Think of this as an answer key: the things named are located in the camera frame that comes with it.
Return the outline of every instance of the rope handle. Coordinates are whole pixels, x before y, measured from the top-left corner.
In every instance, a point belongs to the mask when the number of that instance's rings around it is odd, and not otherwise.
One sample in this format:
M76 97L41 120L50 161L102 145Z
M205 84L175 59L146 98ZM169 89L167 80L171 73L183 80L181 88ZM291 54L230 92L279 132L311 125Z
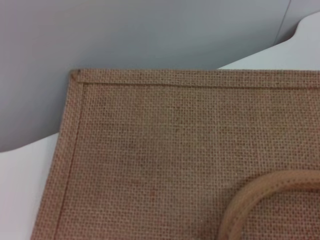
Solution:
M240 240L249 212L263 198L286 190L320 190L320 170L275 171L256 178L232 199L221 222L218 240Z

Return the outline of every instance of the white surface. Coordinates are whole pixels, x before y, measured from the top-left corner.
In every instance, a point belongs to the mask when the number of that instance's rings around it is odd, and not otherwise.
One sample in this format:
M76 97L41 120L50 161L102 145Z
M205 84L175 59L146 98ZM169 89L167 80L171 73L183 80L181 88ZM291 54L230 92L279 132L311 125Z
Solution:
M222 69L320 70L320 13L305 18L295 36ZM36 219L58 134L0 153L0 239L27 240Z

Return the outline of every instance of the burlap fabric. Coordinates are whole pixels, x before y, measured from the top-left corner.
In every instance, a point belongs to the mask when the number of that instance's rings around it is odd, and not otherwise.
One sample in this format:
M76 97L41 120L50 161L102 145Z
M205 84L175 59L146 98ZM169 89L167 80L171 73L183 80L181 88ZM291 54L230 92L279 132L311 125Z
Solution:
M320 170L317 71L77 70L31 239L214 239L236 193L282 170ZM318 239L320 192L247 217L244 239Z

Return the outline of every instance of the woven texture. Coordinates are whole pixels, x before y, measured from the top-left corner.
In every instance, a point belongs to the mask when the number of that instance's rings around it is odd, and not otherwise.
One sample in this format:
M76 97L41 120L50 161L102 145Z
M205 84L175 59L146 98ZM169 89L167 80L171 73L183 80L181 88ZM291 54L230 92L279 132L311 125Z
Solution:
M236 192L320 170L320 73L82 69L32 240L209 240ZM317 239L320 192L250 213L244 239Z

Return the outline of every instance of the bag handle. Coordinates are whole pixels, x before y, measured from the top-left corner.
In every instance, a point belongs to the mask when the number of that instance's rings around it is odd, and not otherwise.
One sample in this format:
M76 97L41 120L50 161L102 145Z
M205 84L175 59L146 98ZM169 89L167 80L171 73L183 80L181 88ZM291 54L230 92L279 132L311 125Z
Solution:
M240 240L249 212L260 200L286 190L320 190L320 170L276 171L244 186L227 207L218 240Z

